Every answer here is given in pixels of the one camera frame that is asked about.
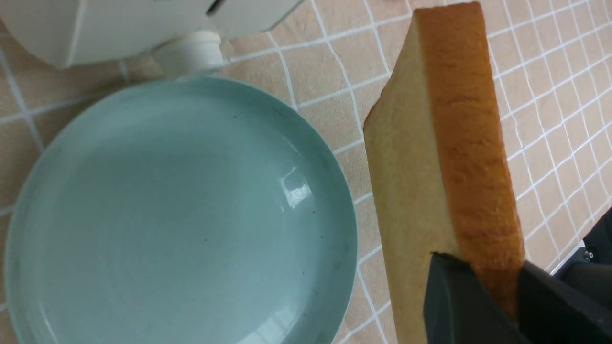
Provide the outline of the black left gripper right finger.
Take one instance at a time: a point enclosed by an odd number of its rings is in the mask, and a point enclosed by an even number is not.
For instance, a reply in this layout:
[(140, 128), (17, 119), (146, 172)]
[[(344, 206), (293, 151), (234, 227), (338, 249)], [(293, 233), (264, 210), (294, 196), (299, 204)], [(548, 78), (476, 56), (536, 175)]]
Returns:
[(526, 262), (518, 326), (532, 344), (610, 344), (611, 266), (573, 263), (563, 278)]

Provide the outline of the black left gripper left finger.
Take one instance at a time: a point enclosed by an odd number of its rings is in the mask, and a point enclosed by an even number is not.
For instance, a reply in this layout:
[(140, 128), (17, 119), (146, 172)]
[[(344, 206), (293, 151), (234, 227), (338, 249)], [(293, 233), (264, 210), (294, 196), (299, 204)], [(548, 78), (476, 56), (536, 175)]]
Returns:
[(429, 344), (528, 344), (472, 268), (448, 253), (434, 252), (423, 306)]

